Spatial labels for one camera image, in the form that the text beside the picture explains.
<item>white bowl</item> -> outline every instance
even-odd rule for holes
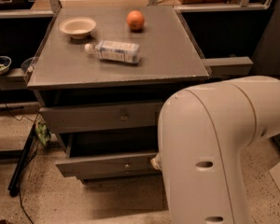
[[[74,39],[84,39],[91,34],[96,22],[90,18],[76,17],[63,21],[60,31]]]
[[[11,59],[8,56],[0,56],[0,75],[9,70]]]

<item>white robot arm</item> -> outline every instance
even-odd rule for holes
[[[280,80],[242,77],[181,90],[158,127],[173,224],[249,224],[240,152],[280,133]]]

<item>green object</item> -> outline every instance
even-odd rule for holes
[[[35,125],[35,133],[38,140],[46,147],[51,138],[47,125],[41,121],[37,122]]]

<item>concrete floor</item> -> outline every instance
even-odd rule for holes
[[[34,119],[37,109],[28,106],[12,113],[17,119],[23,114]],[[8,112],[0,112],[0,150],[22,148],[31,125],[26,118],[17,121]],[[37,155],[21,177],[22,203],[34,223],[171,223],[161,175],[82,184],[58,171],[54,162],[64,157],[56,143],[50,148],[38,145]],[[278,162],[280,153],[272,140],[250,145],[242,152],[253,223],[280,224],[280,192],[269,174]],[[16,163],[0,164],[0,219],[30,223],[21,210],[19,195],[12,198],[7,190],[15,167]]]

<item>drawer front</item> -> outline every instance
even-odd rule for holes
[[[56,162],[63,176],[77,179],[95,179],[115,176],[156,174],[150,160],[156,152],[123,154],[87,158],[68,158]]]
[[[100,131],[157,125],[162,102],[41,108],[53,133]]]

